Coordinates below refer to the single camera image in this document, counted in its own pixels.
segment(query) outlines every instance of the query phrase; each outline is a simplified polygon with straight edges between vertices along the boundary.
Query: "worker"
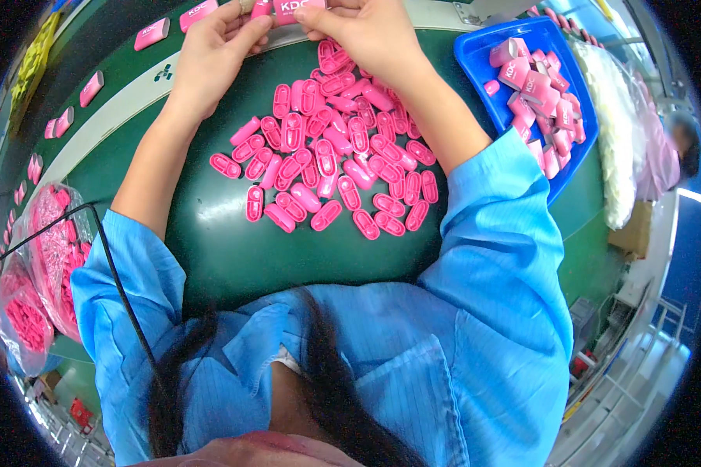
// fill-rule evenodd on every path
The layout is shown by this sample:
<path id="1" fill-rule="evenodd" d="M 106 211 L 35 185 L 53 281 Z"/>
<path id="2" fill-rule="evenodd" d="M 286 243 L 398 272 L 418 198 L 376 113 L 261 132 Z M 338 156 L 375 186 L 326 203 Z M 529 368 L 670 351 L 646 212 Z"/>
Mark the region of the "worker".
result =
<path id="1" fill-rule="evenodd" d="M 220 6 L 187 33 L 102 224 L 155 372 L 99 237 L 71 278 L 116 463 L 543 465 L 572 350 L 548 181 L 514 129 L 492 142 L 439 77 L 402 0 L 328 4 L 295 10 L 308 39 L 331 36 L 391 87 L 448 176 L 440 256 L 416 284 L 311 285 L 183 322 L 172 196 L 198 127 L 274 22 Z"/>

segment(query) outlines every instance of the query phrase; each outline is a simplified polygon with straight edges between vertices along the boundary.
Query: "blue plastic tray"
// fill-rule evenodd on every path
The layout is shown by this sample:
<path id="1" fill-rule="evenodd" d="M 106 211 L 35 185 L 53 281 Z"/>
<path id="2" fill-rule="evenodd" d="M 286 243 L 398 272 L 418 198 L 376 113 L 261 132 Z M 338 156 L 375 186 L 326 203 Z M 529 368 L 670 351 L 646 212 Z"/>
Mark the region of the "blue plastic tray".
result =
<path id="1" fill-rule="evenodd" d="M 511 23 L 484 28 L 459 36 L 454 42 L 454 55 L 460 66 L 480 94 L 488 114 L 493 119 L 493 125 L 499 132 L 504 132 L 514 118 L 514 114 L 506 106 L 506 102 L 514 92 L 505 84 L 492 97 L 488 96 L 484 84 L 492 79 L 497 79 L 498 68 L 488 64 L 488 57 L 492 47 L 504 42 L 509 37 L 522 37 L 531 51 L 542 49 L 544 52 L 554 51 L 561 60 L 561 75 L 569 82 L 569 92 L 573 93 L 581 103 L 581 117 L 584 119 L 587 140 L 582 144 L 574 144 L 571 150 L 571 160 L 558 172 L 558 175 L 550 180 L 550 193 L 548 205 L 561 193 L 566 184 L 574 176 L 574 173 L 584 161 L 585 156 L 597 139 L 599 128 L 597 115 L 594 112 L 592 99 L 589 97 L 587 84 L 579 70 L 569 45 L 564 39 L 563 33 L 547 16 L 537 18 L 519 19 Z M 535 123 L 532 126 L 532 137 L 539 137 L 545 145 L 540 129 Z"/>

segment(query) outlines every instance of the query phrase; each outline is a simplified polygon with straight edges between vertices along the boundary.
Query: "left hand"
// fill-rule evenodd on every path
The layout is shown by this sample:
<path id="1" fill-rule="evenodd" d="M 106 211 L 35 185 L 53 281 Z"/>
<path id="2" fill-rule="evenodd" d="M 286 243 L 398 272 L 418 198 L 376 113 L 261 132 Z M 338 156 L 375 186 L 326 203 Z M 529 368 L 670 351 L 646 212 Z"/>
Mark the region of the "left hand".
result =
<path id="1" fill-rule="evenodd" d="M 190 26 L 165 108 L 178 121 L 195 126 L 213 115 L 244 57 L 260 52 L 268 43 L 266 34 L 272 26 L 272 16 L 250 20 L 241 15 L 238 0 L 221 5 Z"/>

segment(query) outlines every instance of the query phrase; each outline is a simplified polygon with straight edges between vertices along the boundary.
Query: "plastic bag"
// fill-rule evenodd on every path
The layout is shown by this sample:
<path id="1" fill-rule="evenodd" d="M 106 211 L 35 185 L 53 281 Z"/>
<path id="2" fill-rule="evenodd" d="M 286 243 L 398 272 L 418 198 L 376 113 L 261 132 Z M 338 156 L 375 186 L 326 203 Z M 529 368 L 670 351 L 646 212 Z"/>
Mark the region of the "plastic bag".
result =
<path id="1" fill-rule="evenodd" d="M 21 255 L 25 252 L 21 248 L 10 255 L 0 277 L 0 338 L 27 376 L 37 376 L 46 364 L 55 329 L 26 269 Z"/>
<path id="2" fill-rule="evenodd" d="M 584 73 L 599 123 L 599 153 L 605 185 L 605 223 L 620 229 L 636 202 L 636 177 L 646 161 L 646 134 L 640 116 L 644 94 L 609 52 L 579 41 L 571 43 Z"/>
<path id="3" fill-rule="evenodd" d="M 41 230 L 68 209 L 83 204 L 73 188 L 59 183 L 44 185 L 16 222 L 14 229 L 27 235 Z M 91 248 L 91 230 L 84 212 L 55 224 L 29 242 L 29 272 L 52 323 L 58 331 L 80 342 L 70 290 L 70 274 L 83 266 Z"/>

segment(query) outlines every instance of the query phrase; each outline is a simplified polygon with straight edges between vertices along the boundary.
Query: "blue sleeve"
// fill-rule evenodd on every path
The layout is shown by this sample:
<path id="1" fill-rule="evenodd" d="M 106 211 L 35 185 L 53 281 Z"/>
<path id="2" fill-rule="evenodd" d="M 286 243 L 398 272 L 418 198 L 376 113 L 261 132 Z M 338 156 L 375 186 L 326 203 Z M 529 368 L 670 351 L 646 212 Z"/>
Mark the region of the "blue sleeve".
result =
<path id="1" fill-rule="evenodd" d="M 148 227 L 112 211 L 107 211 L 103 225 L 132 310 L 155 350 L 160 337 L 181 323 L 185 272 Z M 122 407 L 142 397 L 130 393 L 130 386 L 144 358 L 98 236 L 86 264 L 73 271 L 70 284 L 81 341 L 96 364 L 104 431 L 117 462 L 133 463 L 123 460 L 140 451 L 143 440 L 130 439 L 134 421 L 126 418 Z"/>
<path id="2" fill-rule="evenodd" d="M 484 465 L 542 465 L 566 405 L 573 337 L 549 189 L 506 132 L 449 175 L 441 254 L 419 278 L 460 309 L 452 377 L 470 458 Z"/>

